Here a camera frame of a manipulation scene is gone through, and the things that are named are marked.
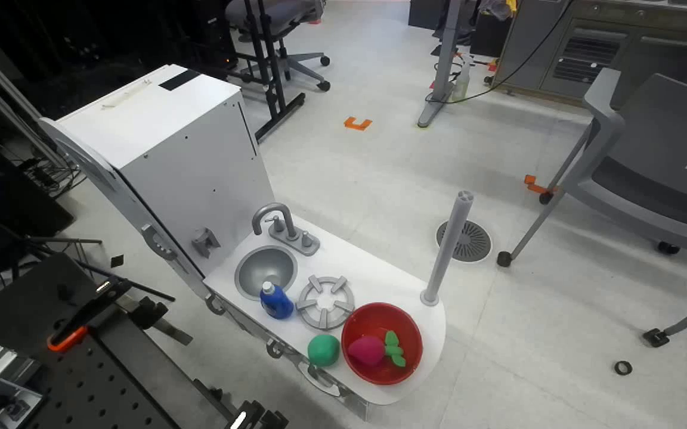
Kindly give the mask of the red plastic bowl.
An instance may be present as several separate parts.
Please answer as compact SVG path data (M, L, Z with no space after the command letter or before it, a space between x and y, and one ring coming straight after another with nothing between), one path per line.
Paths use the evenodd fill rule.
M409 365L403 369L394 368L384 359L378 368L358 365L349 357L346 348L361 337L378 337L383 338L386 332L394 332L401 338L401 348L407 353ZM358 379L376 383L376 387L397 387L409 381L421 363L423 363L423 334L417 321L401 307L389 302L368 302L361 306L343 325L342 332L342 353L346 365L357 371Z

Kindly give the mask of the grey toy faucet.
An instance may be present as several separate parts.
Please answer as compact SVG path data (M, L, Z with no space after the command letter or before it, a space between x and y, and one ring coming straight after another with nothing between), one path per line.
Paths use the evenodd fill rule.
M254 215L252 228L256 236L262 233L262 222L267 215L275 215L272 226L271 226L271 236L275 240L290 245L291 250L297 250L305 258L311 258L320 250L320 239L305 228L298 228L293 216L291 216L291 209L285 203L265 205Z

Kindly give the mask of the orange floor tape marker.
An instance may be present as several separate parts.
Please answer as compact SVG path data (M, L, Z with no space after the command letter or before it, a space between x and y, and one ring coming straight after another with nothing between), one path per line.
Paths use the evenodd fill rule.
M357 120L357 116L343 120L343 128L351 128L351 132L368 132L371 127L372 127L372 120Z

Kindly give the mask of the grey toy sink basin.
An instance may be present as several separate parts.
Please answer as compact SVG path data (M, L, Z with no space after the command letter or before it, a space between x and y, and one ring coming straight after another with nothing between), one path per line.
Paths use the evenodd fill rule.
M265 281L290 288L297 279L297 258L277 245L265 245L247 252L237 269L235 281L244 296L258 297Z

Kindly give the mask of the blue soap bottle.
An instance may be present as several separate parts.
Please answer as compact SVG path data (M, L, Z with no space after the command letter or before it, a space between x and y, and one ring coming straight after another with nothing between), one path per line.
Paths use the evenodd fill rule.
M290 319L293 315L293 302L290 301L285 288L272 281L265 281L260 285L260 302L265 312L275 319Z

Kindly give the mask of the grey vertical pole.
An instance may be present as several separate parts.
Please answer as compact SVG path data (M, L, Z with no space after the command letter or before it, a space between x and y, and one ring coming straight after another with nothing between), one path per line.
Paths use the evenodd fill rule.
M446 277L448 263L453 259L453 252L456 252L456 245L462 240L462 232L463 232L463 223L470 215L470 208L473 208L473 194L462 191L456 196L452 216L446 222L446 232L444 232L444 239L441 239L441 245L440 245L440 252L438 252L438 259L433 267L433 277L427 281L427 288L421 296L421 301L427 307L435 307L440 302L440 288L441 288L441 281Z

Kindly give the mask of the round floor drain cover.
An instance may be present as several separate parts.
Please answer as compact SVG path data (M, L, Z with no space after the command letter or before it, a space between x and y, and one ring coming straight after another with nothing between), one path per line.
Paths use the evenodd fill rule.
M489 233L479 223L466 222L453 258L462 263L477 263L484 259L489 250L491 250Z

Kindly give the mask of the green ball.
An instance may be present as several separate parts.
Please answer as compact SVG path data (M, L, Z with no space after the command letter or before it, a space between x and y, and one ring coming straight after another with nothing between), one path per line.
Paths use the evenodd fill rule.
M333 334L317 334L311 343L309 343L309 359L317 368L333 368L339 363L339 338Z

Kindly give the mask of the white toy kitchen unit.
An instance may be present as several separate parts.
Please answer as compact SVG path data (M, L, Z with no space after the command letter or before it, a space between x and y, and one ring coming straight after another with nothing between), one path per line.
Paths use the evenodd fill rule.
M233 316L271 356L291 359L327 396L358 412L394 406L417 394L440 368L446 309L421 301L426 283L417 277L293 213L297 226L320 239L315 256L275 240L275 215L265 216L260 236L254 233L254 215L280 200L240 86L166 65L61 120L45 116L42 127L212 312ZM293 302L290 319L271 316L260 296L244 296L235 281L240 259L265 245L297 258L297 279L285 288ZM343 353L333 368L314 365L309 343L333 334L342 346L346 321L317 332L298 316L297 301L311 277L346 277L357 309L368 302L407 309L426 346L417 371L403 383L376 387L357 377Z

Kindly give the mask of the black rolling chair base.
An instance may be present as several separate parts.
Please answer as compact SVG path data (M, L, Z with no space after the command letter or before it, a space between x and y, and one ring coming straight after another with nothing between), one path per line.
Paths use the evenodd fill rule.
M322 66L333 65L327 52L290 52L287 36L302 24L320 21L327 0L230 0L225 6L227 24L252 46L252 52L235 52L247 66L235 76L244 84L260 84L271 120L256 132L262 144L283 121L287 121L305 96L287 97L285 84L293 72L305 74L327 93L333 84L309 66L317 59Z

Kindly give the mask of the black perforated table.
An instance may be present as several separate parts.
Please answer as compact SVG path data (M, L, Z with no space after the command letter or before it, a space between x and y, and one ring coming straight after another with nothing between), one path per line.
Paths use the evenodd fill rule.
M230 416L119 307L108 307L68 353L48 337L97 296L68 258L0 285L0 346L36 363L27 387L44 402L24 429L227 429Z

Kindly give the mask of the grey office chair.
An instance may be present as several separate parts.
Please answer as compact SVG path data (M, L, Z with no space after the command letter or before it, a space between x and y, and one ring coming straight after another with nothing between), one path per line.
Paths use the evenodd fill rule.
M566 196L644 236L687 250L687 82L651 74L613 105L624 74L602 70L584 91L592 121L562 165L533 226L496 256L512 267Z

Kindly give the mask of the orange handled clamp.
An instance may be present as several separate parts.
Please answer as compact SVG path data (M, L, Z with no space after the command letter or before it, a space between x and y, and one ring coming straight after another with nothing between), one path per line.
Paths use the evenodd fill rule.
M81 343L92 332L93 321L106 312L106 306L88 302L79 307L57 332L45 338L50 353L68 353Z

